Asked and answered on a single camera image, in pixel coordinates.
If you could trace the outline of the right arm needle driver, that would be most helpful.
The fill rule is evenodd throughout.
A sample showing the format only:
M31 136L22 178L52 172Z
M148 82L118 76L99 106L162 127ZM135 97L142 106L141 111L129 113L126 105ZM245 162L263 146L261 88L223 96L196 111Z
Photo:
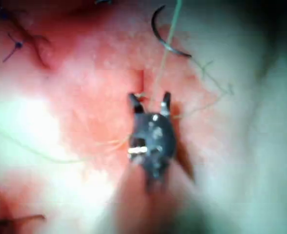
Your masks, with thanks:
M128 158L140 164L146 183L163 181L176 156L177 140L170 119L160 113L136 114L129 138Z

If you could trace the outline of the right arm needle driver jaw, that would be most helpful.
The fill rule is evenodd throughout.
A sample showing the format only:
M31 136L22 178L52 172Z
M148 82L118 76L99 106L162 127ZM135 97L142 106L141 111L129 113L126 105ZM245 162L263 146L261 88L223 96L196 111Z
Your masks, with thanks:
M139 98L134 93L129 93L128 99L129 99L131 107L133 108L133 112L135 114L144 113L144 107L142 106Z
M165 92L163 100L161 102L161 115L170 115L170 103L171 103L171 93Z

